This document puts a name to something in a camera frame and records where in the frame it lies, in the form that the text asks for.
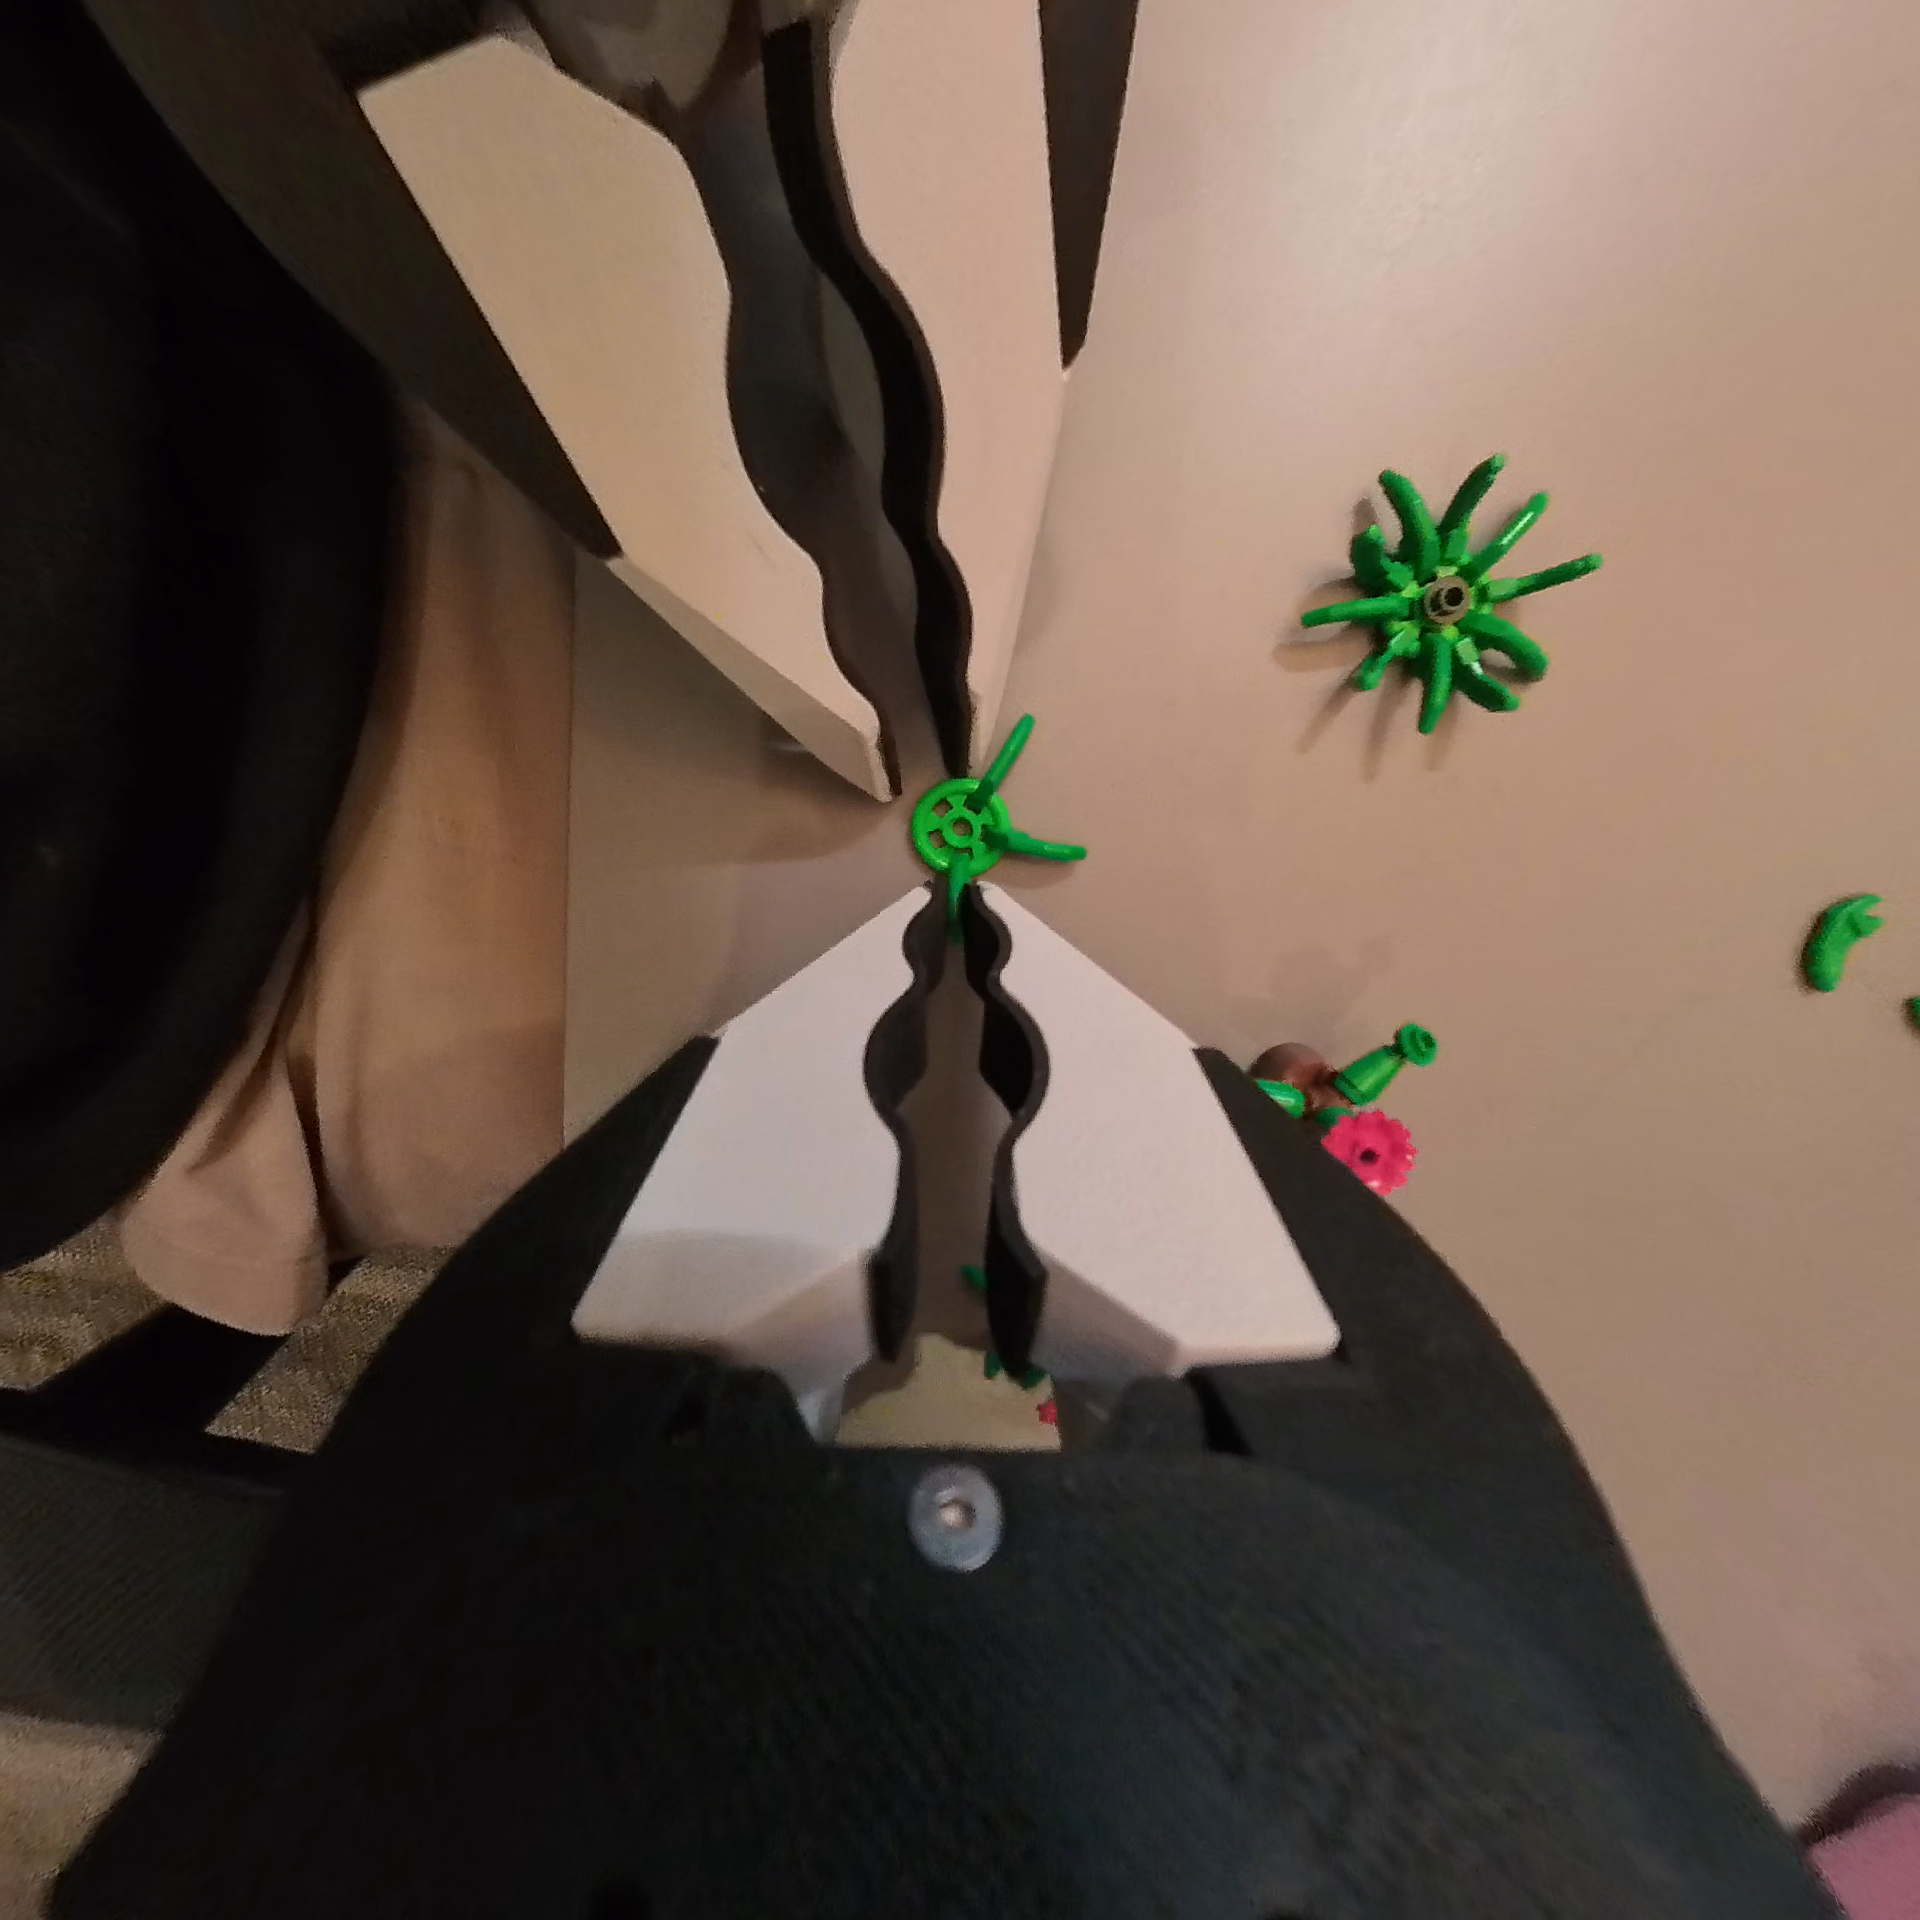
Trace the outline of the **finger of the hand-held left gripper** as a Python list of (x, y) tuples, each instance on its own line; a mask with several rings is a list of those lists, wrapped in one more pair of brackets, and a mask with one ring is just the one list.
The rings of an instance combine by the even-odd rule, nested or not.
[(501, 34), (357, 101), (610, 525), (610, 571), (807, 755), (891, 799), (824, 571), (741, 458), (731, 284), (674, 142)]
[(946, 765), (997, 729), (1064, 419), (1038, 2), (766, 2), (781, 186), (877, 374)]

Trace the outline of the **brick cactus with pink flower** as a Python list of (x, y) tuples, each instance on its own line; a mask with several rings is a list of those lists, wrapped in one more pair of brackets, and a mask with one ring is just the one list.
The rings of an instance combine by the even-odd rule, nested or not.
[(1306, 1124), (1323, 1152), (1361, 1186), (1393, 1198), (1410, 1182), (1421, 1149), (1410, 1126), (1384, 1112), (1384, 1096), (1407, 1068), (1427, 1068), (1436, 1059), (1436, 1032), (1404, 1024), (1387, 1044), (1347, 1065), (1328, 1062), (1306, 1044), (1278, 1044), (1248, 1062), (1248, 1074), (1271, 1104)]

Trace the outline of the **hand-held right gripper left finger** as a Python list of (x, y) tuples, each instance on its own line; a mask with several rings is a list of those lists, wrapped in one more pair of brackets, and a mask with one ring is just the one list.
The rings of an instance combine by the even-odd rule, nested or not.
[(920, 886), (714, 1041), (571, 1329), (690, 1348), (790, 1386), (834, 1431), (846, 1384), (917, 1312), (917, 1149), (946, 906)]

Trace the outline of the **person's beige trousers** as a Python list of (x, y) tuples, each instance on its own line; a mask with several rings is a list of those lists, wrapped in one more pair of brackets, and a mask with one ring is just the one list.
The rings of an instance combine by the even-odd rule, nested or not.
[(283, 1334), (346, 1261), (460, 1246), (564, 1138), (571, 544), (426, 408), (320, 879), (121, 1208), (134, 1278)]

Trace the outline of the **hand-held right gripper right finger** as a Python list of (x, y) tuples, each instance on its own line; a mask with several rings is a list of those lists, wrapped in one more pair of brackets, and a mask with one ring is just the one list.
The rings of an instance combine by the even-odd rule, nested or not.
[(1197, 1044), (991, 882), (963, 896), (996, 1359), (1136, 1379), (1333, 1359), (1340, 1332)]

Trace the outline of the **green brick wheel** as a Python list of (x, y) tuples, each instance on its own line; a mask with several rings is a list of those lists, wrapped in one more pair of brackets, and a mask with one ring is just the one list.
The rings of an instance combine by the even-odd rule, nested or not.
[(940, 878), (971, 879), (1001, 864), (1011, 815), (983, 778), (948, 778), (926, 789), (908, 815), (908, 842)]

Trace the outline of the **cluster of green leaf pieces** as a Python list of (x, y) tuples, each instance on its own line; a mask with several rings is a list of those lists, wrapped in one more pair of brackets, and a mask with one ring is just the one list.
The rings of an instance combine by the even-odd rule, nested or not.
[(1876, 1009), (1917, 1036), (1917, 896), (1841, 895), (1821, 904), (1794, 958), (1798, 988), (1814, 1002)]

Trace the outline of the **green spiky brick plant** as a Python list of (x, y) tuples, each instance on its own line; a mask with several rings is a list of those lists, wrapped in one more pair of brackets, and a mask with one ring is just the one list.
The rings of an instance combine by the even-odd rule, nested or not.
[(1304, 609), (1298, 628), (1361, 632), (1366, 645), (1350, 674), (1358, 695), (1393, 678), (1418, 692), (1414, 726), (1437, 738), (1457, 705), (1514, 715), (1524, 689), (1550, 678), (1550, 652), (1514, 618), (1514, 605), (1584, 582), (1603, 569), (1600, 551), (1514, 571), (1514, 554), (1550, 514), (1550, 492), (1533, 492), (1490, 534), (1478, 516), (1506, 474), (1506, 454), (1474, 464), (1436, 504), (1404, 468), (1381, 468), (1387, 519), (1350, 539), (1350, 595)]

